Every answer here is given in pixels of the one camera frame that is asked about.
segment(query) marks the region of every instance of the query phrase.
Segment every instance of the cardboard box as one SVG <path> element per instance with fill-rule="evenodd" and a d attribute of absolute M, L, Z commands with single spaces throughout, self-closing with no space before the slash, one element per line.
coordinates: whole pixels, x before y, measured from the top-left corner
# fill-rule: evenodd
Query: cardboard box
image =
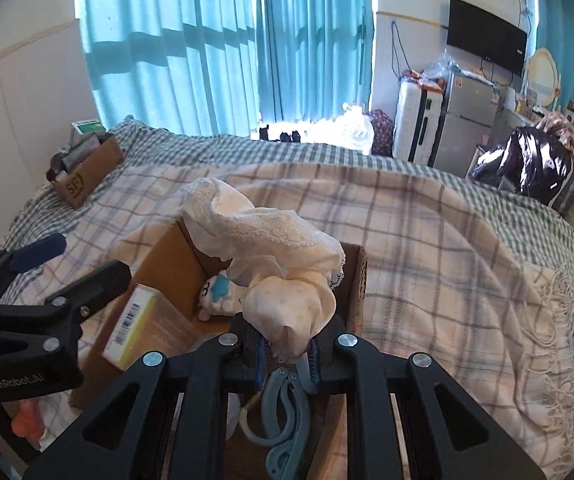
<path fill-rule="evenodd" d="M 362 303 L 366 286 L 366 256 L 364 249 L 353 244 L 342 244 L 346 254 L 344 279 L 334 290 L 336 314 L 349 332 L 362 333 Z M 159 290 L 202 333 L 221 333 L 228 330 L 230 318 L 211 317 L 200 321 L 197 315 L 197 299 L 202 286 L 211 276 L 226 269 L 229 262 L 211 258 L 198 251 L 182 221 L 174 222 L 151 249 L 135 273 L 129 290 L 106 312 L 106 322 L 83 364 L 84 383 L 72 392 L 70 403 L 76 408 L 86 408 L 118 378 L 121 371 L 102 357 L 102 352 L 125 308 L 135 284 L 151 286 Z M 311 429 L 303 462 L 317 468 L 325 462 L 336 429 L 342 416 L 344 396 L 311 399 Z M 229 478 L 266 480 L 264 468 L 266 448 L 251 444 L 236 428 L 234 436 L 227 440 L 225 468 Z"/>
<path fill-rule="evenodd" d="M 74 209 L 83 205 L 98 184 L 113 170 L 122 164 L 124 156 L 115 137 L 107 139 L 81 162 L 66 178 L 51 185 L 63 200 Z"/>

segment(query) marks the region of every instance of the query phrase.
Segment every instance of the cable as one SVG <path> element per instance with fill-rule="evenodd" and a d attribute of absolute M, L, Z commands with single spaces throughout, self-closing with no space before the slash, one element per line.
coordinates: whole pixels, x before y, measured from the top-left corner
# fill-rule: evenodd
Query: cable
<path fill-rule="evenodd" d="M 518 0 L 518 28 L 520 28 L 520 19 L 522 18 L 522 0 Z"/>
<path fill-rule="evenodd" d="M 398 35 L 398 43 L 400 43 L 400 48 L 401 48 L 402 51 L 403 51 L 404 62 L 407 63 L 407 68 L 408 68 L 409 72 L 411 72 L 411 66 L 409 65 L 409 61 L 408 61 L 407 58 L 406 58 L 406 53 L 404 52 L 403 42 L 402 42 L 402 40 L 400 39 L 400 31 L 398 30 L 398 24 L 396 23 L 396 20 L 393 20 L 391 23 L 393 23 L 394 26 L 396 27 L 396 33 L 397 33 L 397 35 Z"/>
<path fill-rule="evenodd" d="M 529 32 L 527 33 L 527 37 L 531 36 L 531 31 L 532 31 L 532 26 L 531 26 L 531 15 L 533 13 L 529 10 L 529 8 L 527 7 L 527 0 L 525 0 L 525 16 L 527 17 L 527 20 L 529 22 Z"/>
<path fill-rule="evenodd" d="M 491 65 L 491 79 L 490 79 L 490 81 L 491 81 L 494 85 L 496 85 L 496 86 L 500 86 L 500 87 L 502 87 L 502 88 L 509 88 L 509 87 L 513 84 L 513 72 L 512 72 L 512 80 L 509 81 L 509 84 L 503 85 L 502 83 L 499 83 L 499 82 L 497 82 L 497 81 L 494 81 L 494 69 L 495 69 L 495 68 L 496 68 L 496 64 L 495 64 L 495 63 L 492 63 L 492 65 Z"/>
<path fill-rule="evenodd" d="M 483 59 L 482 59 L 482 58 L 480 58 L 480 72 L 483 73 L 483 76 L 484 76 L 485 79 L 487 79 L 487 80 L 489 79 L 489 78 L 486 76 L 486 74 L 484 73 Z"/>
<path fill-rule="evenodd" d="M 400 81 L 400 60 L 398 59 L 398 50 L 396 49 L 396 42 L 394 40 L 394 21 L 391 21 L 391 71 L 394 73 L 398 81 Z M 396 66 L 398 67 L 398 72 L 394 68 L 394 56 L 396 57 Z"/>

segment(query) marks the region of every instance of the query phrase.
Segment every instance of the person's finger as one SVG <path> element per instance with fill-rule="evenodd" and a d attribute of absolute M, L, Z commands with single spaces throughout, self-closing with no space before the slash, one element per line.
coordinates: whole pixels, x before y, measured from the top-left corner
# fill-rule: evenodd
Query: person's finger
<path fill-rule="evenodd" d="M 11 428 L 20 437 L 39 440 L 44 432 L 44 424 L 38 408 L 38 399 L 25 399 L 19 403 L 20 411 L 14 416 Z"/>
<path fill-rule="evenodd" d="M 30 431 L 27 434 L 27 439 L 31 440 L 32 442 L 39 442 L 42 436 L 45 433 L 45 426 L 44 424 L 38 424 L 33 431 Z"/>

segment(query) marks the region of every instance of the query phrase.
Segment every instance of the plaid blanket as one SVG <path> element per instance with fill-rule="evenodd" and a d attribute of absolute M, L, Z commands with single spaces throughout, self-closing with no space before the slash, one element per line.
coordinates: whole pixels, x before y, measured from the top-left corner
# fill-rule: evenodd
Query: plaid blanket
<path fill-rule="evenodd" d="M 7 246 L 59 230 L 69 233 L 69 248 L 61 260 L 23 276 L 8 292 L 7 301 L 39 300 L 60 282 L 110 259 L 111 247 L 120 246 L 119 240 L 140 234 L 130 222 L 143 222 L 141 228 L 145 228 L 172 216 L 173 201 L 156 209 L 160 202 L 156 197 L 170 192 L 167 184 L 173 188 L 196 176 L 219 176 L 249 193 L 256 205 L 294 208 L 337 238 L 365 246 L 369 258 L 365 336 L 384 351 L 433 353 L 552 478 L 574 462 L 574 231 L 555 213 L 528 199 L 468 184 L 431 168 L 363 157 L 331 146 L 289 146 L 233 137 L 190 139 L 133 120 L 122 123 L 116 132 L 127 152 L 126 163 L 83 209 L 72 214 L 50 191 L 20 214 Z M 320 160 L 340 168 L 307 164 L 236 171 L 155 167 L 164 162 L 236 165 L 257 158 Z M 138 170 L 134 166 L 139 162 L 155 166 Z M 435 181 L 403 174 L 421 174 Z M 142 202 L 134 202 L 142 193 Z M 117 212 L 125 204 L 129 210 L 144 209 L 130 214 L 126 224 L 113 224 L 112 215 L 118 221 Z M 422 222 L 410 221 L 414 218 Z M 97 245 L 97 229 L 110 235 L 107 245 Z M 465 250 L 455 242 L 464 243 Z M 146 245 L 136 251 L 135 265 Z M 453 266 L 454 260 L 460 263 Z M 93 322 L 87 325 L 83 345 L 93 338 Z M 73 416 L 64 398 L 50 396 L 41 405 L 55 434 Z"/>

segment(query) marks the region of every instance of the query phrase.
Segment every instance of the mirror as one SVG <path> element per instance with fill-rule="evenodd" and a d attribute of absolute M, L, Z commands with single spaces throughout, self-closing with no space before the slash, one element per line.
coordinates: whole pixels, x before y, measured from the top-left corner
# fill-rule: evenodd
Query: mirror
<path fill-rule="evenodd" d="M 554 102 L 560 81 L 556 63 L 546 48 L 539 48 L 527 62 L 526 79 L 540 106 L 547 107 Z"/>

